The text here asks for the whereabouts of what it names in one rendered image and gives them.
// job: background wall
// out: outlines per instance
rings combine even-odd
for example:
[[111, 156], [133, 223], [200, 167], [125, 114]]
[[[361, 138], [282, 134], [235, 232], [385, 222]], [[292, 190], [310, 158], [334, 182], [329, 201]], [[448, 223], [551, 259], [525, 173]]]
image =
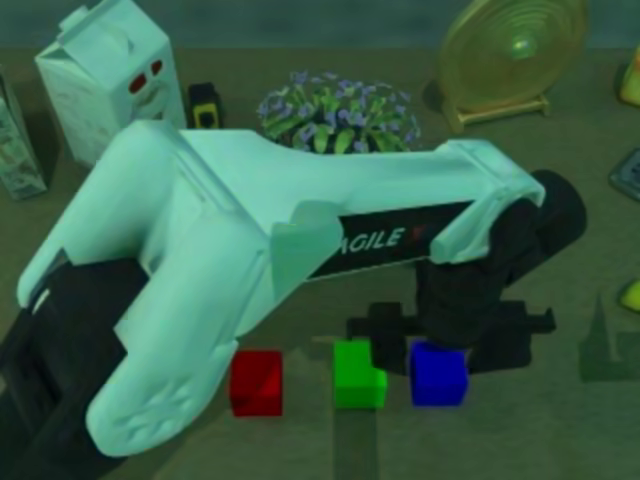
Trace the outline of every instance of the background wall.
[[[0, 46], [41, 47], [93, 0], [0, 0]], [[469, 0], [138, 0], [178, 47], [435, 46]], [[591, 47], [640, 43], [639, 0], [591, 0]]]

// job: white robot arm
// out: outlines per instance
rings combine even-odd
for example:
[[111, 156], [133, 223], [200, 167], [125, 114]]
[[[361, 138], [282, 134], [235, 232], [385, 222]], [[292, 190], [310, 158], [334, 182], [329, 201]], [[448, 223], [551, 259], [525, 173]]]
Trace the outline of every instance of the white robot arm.
[[398, 262], [463, 264], [490, 250], [510, 205], [545, 188], [492, 144], [316, 155], [242, 130], [120, 133], [18, 284], [35, 315], [43, 281], [135, 258], [148, 282], [118, 320], [127, 354], [86, 412], [108, 457], [180, 433], [214, 396], [238, 338], [301, 283]]

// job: green cube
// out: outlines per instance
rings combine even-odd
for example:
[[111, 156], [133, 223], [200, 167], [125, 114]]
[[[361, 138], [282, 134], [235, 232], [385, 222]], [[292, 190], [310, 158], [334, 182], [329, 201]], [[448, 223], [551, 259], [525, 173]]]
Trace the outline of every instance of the green cube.
[[333, 345], [333, 399], [336, 408], [382, 408], [386, 394], [387, 373], [371, 363], [368, 340], [339, 341]]

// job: flowering plant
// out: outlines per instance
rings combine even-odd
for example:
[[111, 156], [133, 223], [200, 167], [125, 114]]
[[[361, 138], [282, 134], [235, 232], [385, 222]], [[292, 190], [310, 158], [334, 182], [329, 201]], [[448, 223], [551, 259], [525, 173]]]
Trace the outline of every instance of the flowering plant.
[[330, 72], [294, 72], [267, 95], [258, 116], [267, 138], [316, 153], [410, 150], [421, 136], [409, 94], [382, 82], [365, 84]]

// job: white carton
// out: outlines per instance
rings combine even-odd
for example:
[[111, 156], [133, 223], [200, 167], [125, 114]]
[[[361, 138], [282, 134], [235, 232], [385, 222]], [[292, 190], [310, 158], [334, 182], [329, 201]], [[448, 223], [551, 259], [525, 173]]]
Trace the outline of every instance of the white carton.
[[167, 35], [131, 0], [80, 7], [36, 64], [76, 161], [93, 166], [136, 119], [186, 128]]
[[45, 192], [42, 169], [35, 154], [20, 105], [0, 67], [0, 180], [14, 200]]

